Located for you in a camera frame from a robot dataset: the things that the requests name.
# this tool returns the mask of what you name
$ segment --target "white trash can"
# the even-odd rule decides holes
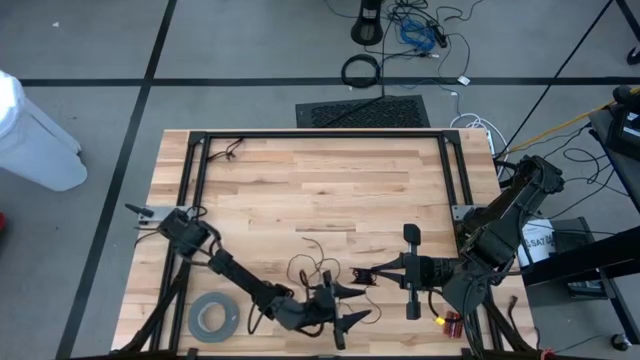
[[[79,151],[78,142],[24,96],[20,82],[0,71],[0,167],[65,191],[87,178]]]

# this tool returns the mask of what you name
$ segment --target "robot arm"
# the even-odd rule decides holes
[[[407,319],[420,318],[416,291],[442,287],[442,294],[461,314],[468,314],[486,297],[489,285],[498,285],[511,268],[518,246],[523,242],[522,226],[547,195],[562,190],[562,172],[534,156],[525,156],[517,166],[511,188],[484,208],[470,210],[456,231],[466,239],[459,259],[418,256],[420,231],[405,225],[410,251],[387,264],[370,269],[354,269],[354,274],[371,278],[375,274],[397,282],[409,290]],[[405,274],[385,273],[386,269],[405,269]]]
[[[321,284],[316,286],[305,284],[307,292],[305,302],[295,300],[293,290],[281,284],[260,280],[235,261],[233,255],[221,246],[220,234],[215,228],[204,221],[189,218],[179,209],[173,210],[160,223],[158,230],[169,239],[176,253],[187,259],[190,259],[196,251],[204,252],[200,247],[210,235],[213,236],[213,243],[208,252],[210,259],[206,266],[248,293],[263,316],[269,320],[278,321],[287,330],[316,337],[323,331],[325,323],[331,323],[334,328],[336,347],[343,350],[346,347],[344,334],[371,312],[371,310],[364,310],[340,317],[336,299],[360,296],[365,291],[341,286],[332,280],[329,271],[322,274]],[[213,253],[213,246],[216,244],[218,250]],[[309,290],[314,290],[312,296],[308,296]],[[320,329],[310,333],[304,330],[309,326],[320,326]]]

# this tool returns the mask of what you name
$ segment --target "blue cable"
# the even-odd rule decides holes
[[[409,34],[417,34],[417,36],[412,37]],[[402,44],[411,45],[420,51],[430,52],[436,46],[436,35],[433,29],[415,20],[402,20],[400,37]]]

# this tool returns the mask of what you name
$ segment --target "roll of duct tape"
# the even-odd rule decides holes
[[[221,305],[225,312],[224,323],[220,329],[211,331],[204,323],[204,315],[214,305]],[[238,328],[240,310],[238,304],[229,296],[211,292],[199,297],[189,310],[189,331],[196,340],[204,343],[217,343],[230,338]]]

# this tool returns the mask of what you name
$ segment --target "butcher block tabletop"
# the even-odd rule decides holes
[[[189,130],[164,132],[148,205],[176,204],[189,133]],[[460,137],[474,202],[488,204],[500,194],[500,189],[487,138],[479,129],[461,129]],[[235,140],[214,139],[209,154],[224,151]],[[457,198],[462,199],[453,147],[447,146]],[[193,199],[200,148],[196,147],[186,204]],[[237,262],[260,279],[293,289],[298,300],[304,301],[304,291],[288,279],[289,261],[297,254],[308,255],[315,261],[321,259],[318,246],[306,239],[317,241],[326,258],[337,259],[325,261],[324,269],[331,270],[341,284],[356,288],[364,287],[350,284],[353,280],[350,268],[386,263],[407,251],[402,236],[405,223],[421,229],[419,255],[457,257],[436,139],[247,138],[234,154],[236,157],[230,160],[222,156],[208,164],[202,196],[207,214],[201,220],[220,231],[225,249]],[[161,235],[148,236],[136,246],[114,349],[129,342],[154,309],[167,246],[167,239]],[[204,260],[204,255],[197,254],[194,260]],[[290,277],[297,280],[300,270],[313,273],[311,259],[304,256],[294,259]],[[310,282],[317,281],[316,276]],[[427,306],[426,294],[420,294],[422,318],[407,320],[407,291],[383,278],[377,284],[366,289],[376,306],[364,296],[346,299],[343,303],[348,306],[340,306],[341,313],[365,309],[372,312],[346,335],[346,350],[338,351],[331,325],[318,338],[309,338],[286,331],[276,321],[265,318],[255,334],[249,335],[247,317],[252,304],[249,295],[211,270],[193,267],[179,353],[195,347],[200,355],[227,356],[459,355],[462,348],[468,347],[464,332],[460,339],[443,334],[443,328],[434,322]],[[227,294],[238,303],[240,325],[224,342],[201,343],[189,332],[189,308],[198,297],[213,291]],[[505,278],[499,287],[493,288],[493,295],[505,315],[510,297],[518,297],[513,312],[515,322],[523,338],[535,345],[536,333],[522,278]],[[436,294],[433,300],[441,314],[452,309]],[[173,311],[173,307],[167,311],[161,349],[168,347]],[[484,309],[480,307],[478,313],[485,348],[491,348]],[[205,321],[210,328],[216,328],[222,319],[223,315],[214,308]]]

